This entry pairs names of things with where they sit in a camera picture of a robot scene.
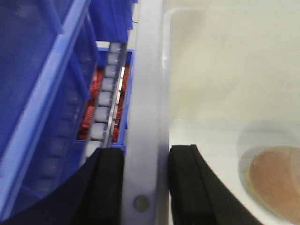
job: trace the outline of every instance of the white plastic tray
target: white plastic tray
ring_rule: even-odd
[[[246,173],[265,148],[300,147],[300,4],[205,3],[165,16],[170,146],[197,144],[263,224],[289,225],[251,196]]]

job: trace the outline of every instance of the red items in bin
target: red items in bin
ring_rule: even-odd
[[[90,86],[90,99],[87,101],[84,116],[80,124],[77,136],[77,139],[79,140],[86,140],[88,136],[90,124],[93,118],[93,113],[95,111],[95,102],[99,94],[102,77],[103,69],[98,67],[93,76],[92,84]]]
[[[112,133],[112,142],[115,143],[118,141],[119,137],[119,131],[120,131],[120,121],[122,118],[122,112],[123,112],[123,107],[124,107],[124,99],[125,99],[125,93],[126,93],[126,88],[127,88],[127,83],[128,83],[128,77],[129,77],[129,65],[125,66],[125,71],[124,71],[124,76],[123,76],[123,83],[122,83],[122,88],[121,88],[121,95],[119,99],[119,104],[118,104],[118,110],[116,114],[116,119],[114,123],[114,129]]]

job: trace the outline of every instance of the white container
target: white container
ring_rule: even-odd
[[[268,147],[300,147],[300,10],[293,1],[205,1],[165,16],[170,146],[197,144],[265,225],[290,224],[249,195],[246,173]]]
[[[245,173],[252,157],[267,147],[300,146],[299,6],[294,0],[141,4],[123,225],[132,218],[137,224],[166,224],[165,165],[173,144],[197,144],[212,170],[263,224],[289,224],[249,196]],[[141,193],[151,202],[144,213],[132,204]]]

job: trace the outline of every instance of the blue plastic bin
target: blue plastic bin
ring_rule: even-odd
[[[134,50],[128,50],[126,64],[129,64],[129,77],[127,82],[127,89],[124,98],[124,106],[122,112],[122,118],[120,121],[120,130],[118,141],[111,143],[112,147],[121,148],[124,152],[126,151],[126,146],[124,143],[125,134],[127,130],[127,118],[128,118],[128,111],[129,111],[129,103],[130,103],[130,95],[131,95],[131,88],[132,88],[132,80],[133,80],[133,69],[134,69]]]
[[[89,4],[0,2],[0,221],[63,181],[99,61]]]
[[[90,16],[98,41],[127,42],[132,25],[133,0],[92,0]]]

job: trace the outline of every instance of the metal rivet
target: metal rivet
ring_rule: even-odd
[[[147,196],[138,195],[137,197],[135,197],[135,199],[133,201],[133,205],[134,205],[136,211],[145,212],[150,207],[150,201]]]

